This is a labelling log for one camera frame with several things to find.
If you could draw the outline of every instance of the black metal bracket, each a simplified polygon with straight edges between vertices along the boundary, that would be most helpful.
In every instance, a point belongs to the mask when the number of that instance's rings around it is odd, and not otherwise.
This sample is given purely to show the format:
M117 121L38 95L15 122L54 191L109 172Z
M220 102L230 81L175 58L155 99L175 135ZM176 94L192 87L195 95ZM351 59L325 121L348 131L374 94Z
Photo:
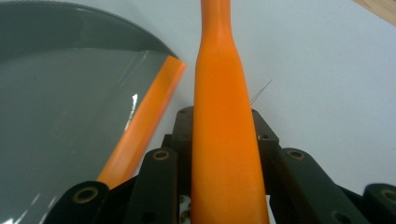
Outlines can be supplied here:
M94 181L74 186L45 223L178 223L178 196L191 194L192 111L178 111L173 133L147 153L139 176L112 190ZM252 115L276 223L396 223L396 187L369 185L363 196L343 189L308 153L281 148L260 114Z

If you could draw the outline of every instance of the white surface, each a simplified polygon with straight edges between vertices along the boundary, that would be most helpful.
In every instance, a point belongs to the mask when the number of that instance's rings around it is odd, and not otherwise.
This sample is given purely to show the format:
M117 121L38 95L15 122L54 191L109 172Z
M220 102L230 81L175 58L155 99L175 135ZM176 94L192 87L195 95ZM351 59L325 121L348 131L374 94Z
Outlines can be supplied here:
M159 37L188 68L148 148L193 104L199 0L70 1L101 8ZM310 153L355 192L396 185L396 27L352 1L233 0L233 34L253 107L282 147Z

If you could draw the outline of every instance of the thin wire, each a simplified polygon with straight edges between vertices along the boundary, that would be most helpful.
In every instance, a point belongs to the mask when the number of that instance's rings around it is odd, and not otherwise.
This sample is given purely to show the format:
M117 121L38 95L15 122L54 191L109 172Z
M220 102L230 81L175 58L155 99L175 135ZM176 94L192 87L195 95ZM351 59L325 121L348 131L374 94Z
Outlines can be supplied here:
M260 94L262 94L262 92L265 90L265 88L267 88L267 86L272 82L272 79L267 83L267 85L265 85L261 90L259 90L259 92L257 92L257 94L255 96L253 96L253 98L250 101L250 105L253 105L254 102L257 100L257 98L259 98Z

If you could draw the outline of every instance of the orange plastic tube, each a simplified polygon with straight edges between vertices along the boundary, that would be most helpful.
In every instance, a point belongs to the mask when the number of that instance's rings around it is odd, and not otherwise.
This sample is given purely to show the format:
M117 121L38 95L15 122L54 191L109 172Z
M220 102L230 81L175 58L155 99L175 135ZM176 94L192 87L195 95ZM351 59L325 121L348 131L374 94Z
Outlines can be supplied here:
M185 68L167 57L97 181L114 189L132 177Z
M230 0L202 0L192 137L193 224L269 223Z

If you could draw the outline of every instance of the wooden edge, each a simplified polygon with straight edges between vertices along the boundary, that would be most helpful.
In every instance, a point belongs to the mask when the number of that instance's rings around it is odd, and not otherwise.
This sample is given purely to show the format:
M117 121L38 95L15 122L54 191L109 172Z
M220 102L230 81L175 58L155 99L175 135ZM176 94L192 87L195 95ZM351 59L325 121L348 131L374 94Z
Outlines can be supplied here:
M185 68L182 61L166 58L97 181L113 189L132 177Z
M395 0L354 0L354 2L369 9L375 15L396 26Z

